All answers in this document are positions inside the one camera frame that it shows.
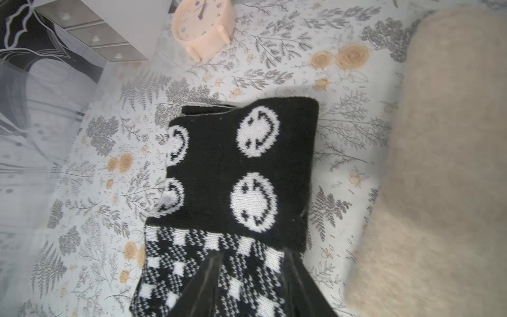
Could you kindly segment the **black white patterned scarf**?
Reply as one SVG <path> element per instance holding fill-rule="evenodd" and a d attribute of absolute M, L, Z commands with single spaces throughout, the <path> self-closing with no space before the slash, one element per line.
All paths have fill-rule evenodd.
<path fill-rule="evenodd" d="M 134 316 L 169 316 L 211 252 L 214 316 L 284 316 L 284 251 L 306 249 L 319 104 L 187 105 L 166 132 L 166 179 L 145 222 Z"/>

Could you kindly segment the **beige fluffy scarf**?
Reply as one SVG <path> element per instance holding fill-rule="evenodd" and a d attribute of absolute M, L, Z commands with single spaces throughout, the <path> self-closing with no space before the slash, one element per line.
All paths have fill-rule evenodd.
<path fill-rule="evenodd" d="M 505 316 L 506 13 L 430 15 L 406 70 L 346 305 L 360 316 Z"/>

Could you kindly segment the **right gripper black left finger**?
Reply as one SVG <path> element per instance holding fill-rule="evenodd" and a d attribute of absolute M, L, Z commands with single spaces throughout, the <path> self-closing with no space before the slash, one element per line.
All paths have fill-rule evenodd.
<path fill-rule="evenodd" d="M 187 284 L 168 316 L 207 317 L 215 315 L 219 299 L 219 277 L 223 255 L 212 251 Z"/>

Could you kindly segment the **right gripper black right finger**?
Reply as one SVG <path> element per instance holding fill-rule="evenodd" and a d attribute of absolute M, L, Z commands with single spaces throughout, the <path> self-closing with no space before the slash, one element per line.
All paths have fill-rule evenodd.
<path fill-rule="evenodd" d="M 284 249 L 282 280 L 285 290 L 286 316 L 337 316 L 296 252 Z"/>

